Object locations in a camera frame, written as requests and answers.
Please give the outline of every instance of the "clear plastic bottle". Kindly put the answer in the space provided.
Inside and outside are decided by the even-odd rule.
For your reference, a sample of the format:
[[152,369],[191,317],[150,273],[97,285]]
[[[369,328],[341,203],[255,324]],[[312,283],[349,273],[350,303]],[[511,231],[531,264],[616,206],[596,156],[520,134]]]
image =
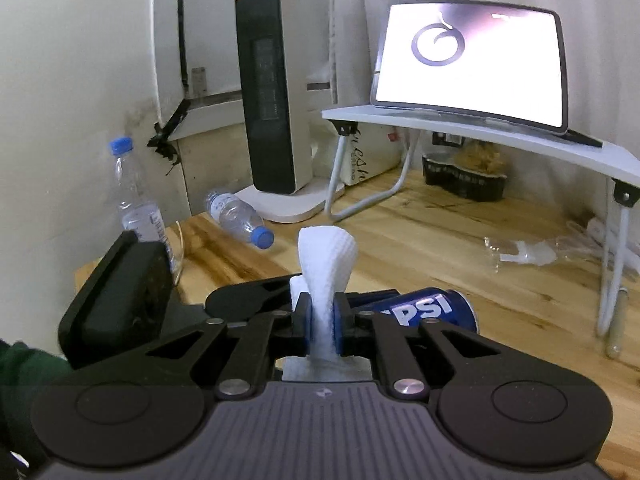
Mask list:
[[273,245],[273,231],[265,227],[253,207],[233,193],[214,189],[207,195],[205,207],[217,224],[236,240],[251,243],[259,249]]
[[135,231],[141,242],[159,240],[164,243],[173,270],[175,260],[164,232],[160,208],[146,192],[142,167],[133,153],[131,137],[112,140],[109,146],[116,158],[115,175],[122,227]]

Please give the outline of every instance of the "white curtain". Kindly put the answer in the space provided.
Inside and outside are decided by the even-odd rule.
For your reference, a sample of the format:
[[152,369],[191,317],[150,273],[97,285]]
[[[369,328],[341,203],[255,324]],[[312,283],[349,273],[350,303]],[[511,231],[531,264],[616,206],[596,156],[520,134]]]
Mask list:
[[[368,102],[388,6],[401,0],[331,0],[330,53],[339,105]],[[488,0],[555,10],[569,79],[569,125],[640,157],[640,0]],[[510,191],[568,212],[602,210],[604,179],[571,165],[505,150]]]

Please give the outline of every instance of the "monitor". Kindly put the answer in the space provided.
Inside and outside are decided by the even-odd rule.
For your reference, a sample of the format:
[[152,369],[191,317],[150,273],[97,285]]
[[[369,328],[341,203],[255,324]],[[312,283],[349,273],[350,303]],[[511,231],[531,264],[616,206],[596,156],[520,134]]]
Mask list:
[[392,5],[371,103],[428,108],[567,130],[559,16],[490,2]]

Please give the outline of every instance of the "silver rivet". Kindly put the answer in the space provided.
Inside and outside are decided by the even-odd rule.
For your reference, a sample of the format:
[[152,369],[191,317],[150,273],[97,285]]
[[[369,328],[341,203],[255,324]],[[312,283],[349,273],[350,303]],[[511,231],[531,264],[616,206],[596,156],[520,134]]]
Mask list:
[[424,390],[424,383],[418,379],[400,379],[394,383],[394,390],[403,395],[415,395]]
[[220,393],[225,395],[242,395],[249,391],[251,385],[243,379],[227,379],[218,385]]

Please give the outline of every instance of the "pepsi can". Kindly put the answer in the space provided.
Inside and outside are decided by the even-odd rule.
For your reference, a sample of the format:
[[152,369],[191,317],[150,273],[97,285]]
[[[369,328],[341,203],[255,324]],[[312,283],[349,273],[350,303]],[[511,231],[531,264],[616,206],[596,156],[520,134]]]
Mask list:
[[403,326],[418,326],[423,319],[439,319],[478,333],[478,318],[471,304],[456,290],[428,287],[369,303],[357,309],[394,316]]

